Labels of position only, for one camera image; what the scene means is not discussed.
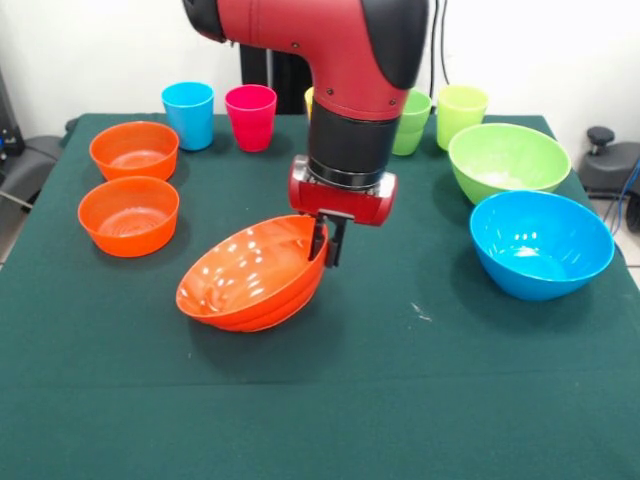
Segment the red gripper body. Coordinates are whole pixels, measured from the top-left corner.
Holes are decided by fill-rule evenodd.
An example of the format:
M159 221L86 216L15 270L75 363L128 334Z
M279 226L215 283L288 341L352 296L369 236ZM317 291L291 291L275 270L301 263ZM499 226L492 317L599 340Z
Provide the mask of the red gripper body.
M347 218L354 223L381 226L389 217L397 192L397 176L384 172L381 180L364 191L348 190L318 181L309 158L296 155L288 180L289 203L299 213Z

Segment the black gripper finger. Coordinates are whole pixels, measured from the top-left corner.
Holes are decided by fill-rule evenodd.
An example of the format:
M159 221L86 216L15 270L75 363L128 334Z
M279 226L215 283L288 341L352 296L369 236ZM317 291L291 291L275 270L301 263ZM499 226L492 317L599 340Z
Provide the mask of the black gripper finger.
M314 216L308 260L313 261L320 253L326 241L326 215L318 213Z
M327 241L328 250L325 258L325 267L334 268L339 266L348 219L345 217L328 217L328 220L333 223L334 232Z

